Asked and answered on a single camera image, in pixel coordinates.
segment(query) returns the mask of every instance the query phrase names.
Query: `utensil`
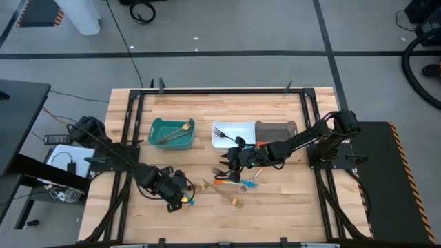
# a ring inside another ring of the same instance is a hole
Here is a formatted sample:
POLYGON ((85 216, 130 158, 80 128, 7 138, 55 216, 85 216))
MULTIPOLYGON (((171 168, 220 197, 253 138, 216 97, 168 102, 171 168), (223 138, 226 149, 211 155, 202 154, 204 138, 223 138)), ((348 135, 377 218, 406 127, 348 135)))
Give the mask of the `utensil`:
POLYGON ((251 188, 258 187, 258 183, 253 183, 253 182, 249 182, 249 181, 245 181, 245 180, 240 180, 239 183, 235 183, 235 182, 231 182, 230 180, 217 180, 217 179, 215 179, 214 184, 235 184, 235 185, 242 185, 242 186, 251 187, 251 188))
MULTIPOLYGON (((254 176, 247 180, 246 182, 252 183, 253 180, 263 171, 264 167, 261 167, 255 174, 254 176)), ((246 192, 248 190, 249 186, 247 186, 246 184, 243 184, 242 187, 240 187, 240 190, 243 192, 246 192)))
POLYGON ((175 134, 175 133, 177 133, 177 132, 179 132, 179 131, 181 131, 181 130, 188 130, 188 129, 190 129, 191 127, 192 127, 192 124, 190 124, 190 123, 186 123, 186 124, 182 125, 182 127, 179 128, 178 130, 169 133, 166 137, 160 139, 160 140, 157 141, 157 142, 161 142, 162 140, 165 140, 166 138, 170 137, 170 135, 173 135, 173 134, 175 134))
POLYGON ((219 194, 225 196, 226 198, 228 198, 228 200, 232 203, 233 206, 237 207, 237 208, 243 208, 243 203, 241 201, 239 201, 236 198, 233 198, 231 196, 229 196, 227 193, 223 192, 222 190, 218 189, 216 186, 214 185, 210 185, 209 183, 207 183, 206 180, 203 180, 204 183, 208 184, 209 186, 211 186, 214 190, 216 190, 219 194))
POLYGON ((166 144, 166 143, 169 142, 169 141, 173 141, 175 138, 179 138, 179 137, 182 137, 182 136, 184 136, 184 135, 191 134, 191 133, 192 133, 192 132, 186 132, 186 133, 184 133, 184 134, 179 134, 179 135, 173 136, 173 137, 171 137, 171 138, 169 138, 169 139, 161 139, 160 141, 158 141, 158 143, 160 143, 161 145, 163 145, 163 144, 166 144))
POLYGON ((234 139, 228 137, 227 135, 225 135, 222 131, 220 131, 219 129, 217 129, 216 127, 213 129, 213 132, 215 133, 215 135, 221 137, 221 138, 229 138, 230 140, 236 142, 234 139))
MULTIPOLYGON (((187 199, 187 202, 188 202, 188 200, 189 200, 191 197, 189 197, 187 193, 184 193, 184 198, 186 198, 186 199, 187 199)), ((190 205, 194 205, 194 200, 191 200, 191 201, 189 202, 189 204, 190 204, 190 205)))
MULTIPOLYGON (((207 183, 199 183, 199 184, 193 184, 194 189, 198 189, 198 190, 206 190, 208 189, 208 184, 207 183)), ((187 190, 193 190, 192 186, 188 186, 187 190)))
POLYGON ((223 172, 223 171, 221 171, 220 169, 215 168, 215 167, 213 167, 212 172, 213 172, 215 175, 217 175, 217 176, 220 176, 220 175, 224 175, 224 174, 225 174, 225 172, 223 172))

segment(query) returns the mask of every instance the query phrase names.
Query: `orange warning stripe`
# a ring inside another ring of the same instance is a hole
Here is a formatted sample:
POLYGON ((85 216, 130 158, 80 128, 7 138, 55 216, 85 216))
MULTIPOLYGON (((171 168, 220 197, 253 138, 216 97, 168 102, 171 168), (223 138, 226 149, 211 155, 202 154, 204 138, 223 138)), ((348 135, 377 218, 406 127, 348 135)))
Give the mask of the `orange warning stripe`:
POLYGON ((388 122, 388 124, 390 124, 393 136, 395 137, 395 142, 397 143, 397 146, 398 146, 398 151, 399 151, 401 159, 402 159, 402 164, 404 165, 404 170, 407 173, 407 178, 409 179, 409 184, 412 188, 413 196, 415 196, 415 202, 418 206, 418 209, 420 210, 421 219, 422 219, 424 226, 426 228, 427 236, 429 237, 429 240, 433 244, 435 244, 435 238, 433 237, 433 232, 432 232, 432 229, 430 228, 430 224, 429 224, 429 220, 427 219, 426 211, 424 210, 424 207, 422 206, 420 194, 418 193, 415 181, 413 180, 411 169, 409 167, 409 164, 407 163, 406 155, 404 154, 404 150, 402 148, 400 137, 398 136, 398 133, 397 133, 397 129, 392 122, 388 122))
POLYGON ((62 9, 58 9, 57 18, 55 19, 55 24, 54 24, 55 27, 60 26, 61 21, 63 20, 63 17, 64 17, 63 10, 62 9))
POLYGON ((17 20, 17 24, 15 24, 15 26, 18 27, 18 28, 20 28, 20 26, 21 26, 21 25, 20 25, 20 22, 21 22, 21 19, 23 18, 23 15, 25 14, 26 9, 28 9, 29 2, 30 2, 30 0, 28 0, 28 1, 25 3, 25 5, 24 5, 24 7, 23 7, 23 10, 21 11, 20 17, 19 17, 19 19, 17 20))

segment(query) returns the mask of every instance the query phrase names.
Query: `wheel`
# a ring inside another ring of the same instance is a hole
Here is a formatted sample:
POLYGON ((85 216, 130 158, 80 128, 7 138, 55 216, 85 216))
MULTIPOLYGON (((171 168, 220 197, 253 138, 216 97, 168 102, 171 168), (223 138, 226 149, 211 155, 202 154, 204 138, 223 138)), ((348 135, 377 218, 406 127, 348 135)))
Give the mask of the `wheel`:
POLYGON ((441 69, 439 65, 426 65, 422 69, 422 74, 426 77, 441 76, 441 69))

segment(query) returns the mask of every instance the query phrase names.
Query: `teal bowl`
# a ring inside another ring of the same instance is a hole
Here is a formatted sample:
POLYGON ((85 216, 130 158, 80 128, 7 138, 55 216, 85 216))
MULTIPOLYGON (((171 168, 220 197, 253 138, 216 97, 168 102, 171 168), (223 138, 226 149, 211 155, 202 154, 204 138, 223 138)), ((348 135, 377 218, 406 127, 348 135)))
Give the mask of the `teal bowl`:
POLYGON ((156 118, 153 121, 149 131, 149 143, 161 149, 190 149, 193 144, 195 125, 196 124, 193 119, 190 119, 189 121, 164 121, 161 118, 156 118), (180 130, 177 133, 172 134, 168 138, 172 138, 186 132, 190 132, 189 134, 175 138, 167 142, 166 144, 158 143, 158 141, 166 137, 168 134, 182 128, 182 126, 187 122, 190 122, 190 124, 192 125, 189 130, 180 130))

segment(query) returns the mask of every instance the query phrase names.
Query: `gray concrete floor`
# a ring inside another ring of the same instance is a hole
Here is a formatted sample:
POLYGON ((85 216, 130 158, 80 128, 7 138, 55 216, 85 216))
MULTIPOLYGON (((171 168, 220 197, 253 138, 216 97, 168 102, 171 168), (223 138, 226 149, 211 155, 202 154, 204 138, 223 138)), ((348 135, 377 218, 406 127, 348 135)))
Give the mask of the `gray concrete floor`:
MULTIPOLYGON (((68 18, 57 28, 13 27, 0 54, 125 52, 125 46, 104 1, 93 0, 103 20, 100 34, 81 36, 68 18)), ((155 2, 151 25, 134 23, 126 6, 109 0, 133 52, 311 50, 325 47, 312 1, 308 0, 168 0, 155 2)), ((395 26, 395 12, 408 0, 320 0, 334 51, 401 51, 416 36, 395 26)), ((19 0, 0 2, 0 33, 19 0)), ((404 16, 401 22, 408 24, 404 16)), ((413 57, 422 84, 441 99, 441 79, 426 80, 420 68, 437 57, 413 57)), ((216 56, 135 58, 144 84, 163 77, 168 87, 331 86, 334 80, 324 56, 216 56)), ((363 121, 393 121, 435 238, 441 240, 441 112, 410 88, 399 57, 337 57, 349 108, 363 121)), ((129 59, 0 59, 0 78, 50 83, 53 90, 93 99, 108 99, 112 88, 139 87, 129 59)), ((105 118, 105 103, 90 103, 50 94, 45 106, 54 114, 78 119, 105 118)), ((39 136, 64 134, 65 128, 41 113, 32 130, 39 136)), ((49 147, 29 135, 21 152, 43 160, 49 147)), ((21 188, 17 195, 29 189, 21 188)), ((83 208, 36 203, 30 219, 36 228, 12 229, 23 200, 13 203, 0 225, 5 247, 46 247, 73 243, 83 208)))

